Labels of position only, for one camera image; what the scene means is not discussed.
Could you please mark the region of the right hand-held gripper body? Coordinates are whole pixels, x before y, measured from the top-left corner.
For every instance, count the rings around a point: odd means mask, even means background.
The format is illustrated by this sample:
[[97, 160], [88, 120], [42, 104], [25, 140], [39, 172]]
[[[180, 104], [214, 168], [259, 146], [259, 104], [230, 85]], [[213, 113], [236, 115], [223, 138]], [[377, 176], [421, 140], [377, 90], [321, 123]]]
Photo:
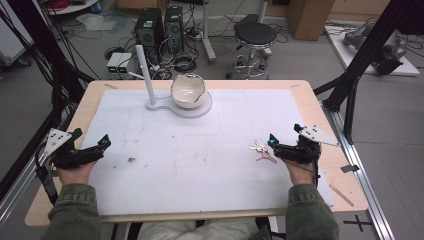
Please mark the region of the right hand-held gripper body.
[[273, 149], [273, 154], [282, 160], [294, 161], [298, 164], [317, 162], [321, 156], [321, 144], [338, 147], [339, 141], [325, 131], [313, 125], [312, 127], [294, 125], [294, 131], [298, 133], [295, 146], [285, 145], [279, 142], [279, 146]]

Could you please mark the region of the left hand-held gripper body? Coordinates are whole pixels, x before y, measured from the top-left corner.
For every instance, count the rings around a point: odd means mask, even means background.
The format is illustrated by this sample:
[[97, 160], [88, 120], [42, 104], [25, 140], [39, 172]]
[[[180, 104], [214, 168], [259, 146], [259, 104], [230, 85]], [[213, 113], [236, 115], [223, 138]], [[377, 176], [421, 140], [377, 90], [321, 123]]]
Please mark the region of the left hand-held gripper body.
[[82, 165], [95, 162], [104, 157], [104, 138], [95, 146], [86, 149], [76, 149], [74, 142], [82, 135], [80, 128], [73, 132], [64, 132], [51, 128], [42, 144], [42, 153], [36, 152], [36, 166], [42, 163], [61, 169], [76, 169]]

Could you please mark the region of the bunch of keys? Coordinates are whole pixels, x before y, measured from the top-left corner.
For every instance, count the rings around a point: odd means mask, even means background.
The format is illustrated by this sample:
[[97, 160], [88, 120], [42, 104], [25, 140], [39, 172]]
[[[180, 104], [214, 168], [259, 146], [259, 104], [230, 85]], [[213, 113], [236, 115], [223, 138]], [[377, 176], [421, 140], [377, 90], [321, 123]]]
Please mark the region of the bunch of keys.
[[256, 158], [257, 161], [259, 160], [269, 160], [273, 163], [277, 163], [277, 161], [271, 156], [266, 146], [260, 144], [257, 140], [255, 140], [253, 143], [249, 145], [249, 148], [251, 150], [255, 150], [259, 153], [259, 156]]

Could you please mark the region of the person's left hand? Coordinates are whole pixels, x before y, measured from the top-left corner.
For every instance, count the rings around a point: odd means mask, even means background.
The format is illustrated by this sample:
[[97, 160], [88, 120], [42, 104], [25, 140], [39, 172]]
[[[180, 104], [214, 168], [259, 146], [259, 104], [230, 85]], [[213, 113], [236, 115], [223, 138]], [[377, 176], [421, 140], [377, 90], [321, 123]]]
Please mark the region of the person's left hand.
[[90, 173], [95, 165], [96, 161], [87, 163], [75, 169], [57, 168], [57, 174], [63, 186], [71, 184], [87, 185], [89, 183]]

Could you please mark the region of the thin wooden stick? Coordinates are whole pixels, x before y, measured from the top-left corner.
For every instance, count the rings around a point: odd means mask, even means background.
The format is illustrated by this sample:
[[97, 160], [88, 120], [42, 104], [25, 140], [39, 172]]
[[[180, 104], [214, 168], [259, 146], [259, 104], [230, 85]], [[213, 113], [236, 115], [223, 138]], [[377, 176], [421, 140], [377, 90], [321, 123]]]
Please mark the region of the thin wooden stick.
[[338, 195], [340, 196], [349, 206], [354, 207], [353, 201], [345, 195], [342, 191], [340, 191], [338, 188], [333, 186], [332, 184], [329, 185], [329, 187]]

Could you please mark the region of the white table mat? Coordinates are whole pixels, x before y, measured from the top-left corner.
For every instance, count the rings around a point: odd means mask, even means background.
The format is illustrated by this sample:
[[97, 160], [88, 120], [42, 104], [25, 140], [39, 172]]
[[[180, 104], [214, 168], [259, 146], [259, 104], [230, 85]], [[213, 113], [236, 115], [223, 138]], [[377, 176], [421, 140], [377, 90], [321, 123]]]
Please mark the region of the white table mat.
[[150, 111], [144, 90], [107, 90], [83, 144], [109, 136], [90, 183], [103, 216], [283, 209], [285, 165], [251, 144], [295, 144], [302, 121], [288, 89], [214, 89], [204, 116]]

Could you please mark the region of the white power supply box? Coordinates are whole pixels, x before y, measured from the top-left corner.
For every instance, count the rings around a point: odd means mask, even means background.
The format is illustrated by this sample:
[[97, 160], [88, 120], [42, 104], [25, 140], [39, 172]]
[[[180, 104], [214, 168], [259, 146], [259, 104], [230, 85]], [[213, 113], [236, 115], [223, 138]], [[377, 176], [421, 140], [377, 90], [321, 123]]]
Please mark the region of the white power supply box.
[[132, 70], [132, 54], [115, 52], [107, 63], [107, 69], [111, 75], [127, 76]]

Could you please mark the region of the black round stool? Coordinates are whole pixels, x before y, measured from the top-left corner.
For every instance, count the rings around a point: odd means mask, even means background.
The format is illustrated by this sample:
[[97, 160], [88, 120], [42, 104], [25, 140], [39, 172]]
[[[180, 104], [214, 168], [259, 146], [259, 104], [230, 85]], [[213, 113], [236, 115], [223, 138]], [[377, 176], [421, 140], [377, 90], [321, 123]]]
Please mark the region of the black round stool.
[[271, 47], [276, 38], [276, 31], [266, 24], [258, 22], [239, 24], [235, 28], [237, 50], [247, 47], [249, 52], [247, 55], [238, 55], [234, 58], [226, 78], [232, 79], [234, 75], [243, 76], [246, 80], [262, 76], [269, 78], [267, 59], [258, 55], [257, 51]]

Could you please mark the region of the white platform board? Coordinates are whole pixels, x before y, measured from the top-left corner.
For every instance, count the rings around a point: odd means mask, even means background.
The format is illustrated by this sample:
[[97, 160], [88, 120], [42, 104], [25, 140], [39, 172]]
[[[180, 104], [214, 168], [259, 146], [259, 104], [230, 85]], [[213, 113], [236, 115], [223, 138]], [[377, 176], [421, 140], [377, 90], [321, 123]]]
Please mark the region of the white platform board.
[[[347, 68], [356, 55], [357, 50], [351, 45], [343, 44], [345, 32], [342, 27], [326, 26], [325, 30], [344, 68]], [[418, 69], [406, 57], [401, 57], [400, 62], [401, 65], [391, 72], [390, 76], [415, 77], [420, 74]]]

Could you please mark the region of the person's legs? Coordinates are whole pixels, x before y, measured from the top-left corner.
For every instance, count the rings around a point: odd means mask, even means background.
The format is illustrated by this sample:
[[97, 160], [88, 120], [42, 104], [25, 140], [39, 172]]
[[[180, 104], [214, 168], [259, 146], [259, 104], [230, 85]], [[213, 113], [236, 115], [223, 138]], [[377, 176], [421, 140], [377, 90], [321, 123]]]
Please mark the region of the person's legs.
[[248, 240], [258, 231], [255, 219], [229, 218], [144, 223], [137, 240]]

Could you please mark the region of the black computer tower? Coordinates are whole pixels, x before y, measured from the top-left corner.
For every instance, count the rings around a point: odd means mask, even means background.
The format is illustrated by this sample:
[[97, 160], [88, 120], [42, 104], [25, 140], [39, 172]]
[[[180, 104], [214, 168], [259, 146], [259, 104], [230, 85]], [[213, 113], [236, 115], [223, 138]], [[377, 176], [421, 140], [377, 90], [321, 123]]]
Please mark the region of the black computer tower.
[[168, 51], [183, 52], [183, 14], [181, 6], [168, 6], [164, 18]]
[[165, 40], [161, 10], [144, 8], [139, 15], [134, 31], [143, 46], [158, 47]]

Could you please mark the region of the white table leg stand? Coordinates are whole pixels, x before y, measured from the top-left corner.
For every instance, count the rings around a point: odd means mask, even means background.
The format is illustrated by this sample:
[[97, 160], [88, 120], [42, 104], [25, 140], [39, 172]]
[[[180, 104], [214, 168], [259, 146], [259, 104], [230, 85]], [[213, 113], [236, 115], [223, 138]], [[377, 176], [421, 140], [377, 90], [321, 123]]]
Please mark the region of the white table leg stand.
[[203, 30], [201, 33], [201, 40], [207, 55], [209, 64], [216, 62], [215, 51], [209, 39], [209, 0], [202, 0], [202, 24]]

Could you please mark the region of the grey machine on platform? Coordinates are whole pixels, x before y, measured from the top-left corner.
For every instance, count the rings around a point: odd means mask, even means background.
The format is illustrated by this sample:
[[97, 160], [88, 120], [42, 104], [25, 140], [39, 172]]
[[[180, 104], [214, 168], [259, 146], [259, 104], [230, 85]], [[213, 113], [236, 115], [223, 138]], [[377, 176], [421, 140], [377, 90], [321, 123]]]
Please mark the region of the grey machine on platform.
[[[365, 23], [354, 31], [345, 34], [343, 44], [353, 46], [358, 50], [364, 43], [374, 25]], [[390, 35], [385, 44], [378, 51], [376, 58], [371, 65], [380, 75], [389, 75], [397, 67], [402, 65], [400, 58], [407, 52], [406, 41], [398, 36], [398, 31]]]

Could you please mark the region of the white stand with post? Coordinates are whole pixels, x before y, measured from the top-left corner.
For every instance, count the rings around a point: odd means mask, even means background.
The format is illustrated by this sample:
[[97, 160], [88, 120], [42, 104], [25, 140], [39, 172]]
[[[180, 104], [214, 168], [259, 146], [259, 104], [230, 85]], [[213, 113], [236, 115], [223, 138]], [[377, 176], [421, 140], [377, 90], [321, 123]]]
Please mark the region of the white stand with post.
[[185, 109], [176, 105], [171, 97], [171, 86], [170, 86], [170, 95], [166, 97], [156, 97], [154, 93], [153, 83], [148, 71], [147, 60], [145, 57], [144, 48], [142, 45], [137, 45], [135, 47], [137, 57], [140, 63], [140, 67], [143, 73], [143, 79], [146, 84], [147, 92], [149, 99], [146, 102], [146, 107], [148, 110], [156, 111], [160, 109], [165, 109], [173, 112], [175, 115], [185, 118], [185, 119], [195, 119], [206, 115], [212, 108], [213, 100], [211, 94], [206, 89], [206, 94], [204, 97], [204, 102], [194, 109]]

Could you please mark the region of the black metal frame stand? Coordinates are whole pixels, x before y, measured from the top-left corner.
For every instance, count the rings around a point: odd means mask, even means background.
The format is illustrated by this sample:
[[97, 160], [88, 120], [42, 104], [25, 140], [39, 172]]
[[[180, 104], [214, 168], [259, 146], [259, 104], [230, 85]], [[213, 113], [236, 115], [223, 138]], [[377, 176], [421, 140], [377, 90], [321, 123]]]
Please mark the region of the black metal frame stand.
[[343, 134], [349, 144], [353, 144], [352, 125], [359, 80], [390, 35], [395, 30], [404, 33], [402, 27], [413, 26], [414, 14], [424, 20], [424, 0], [390, 0], [347, 69], [339, 77], [313, 90], [315, 95], [320, 95], [333, 89], [323, 101], [324, 107], [332, 112], [339, 111], [347, 100]]

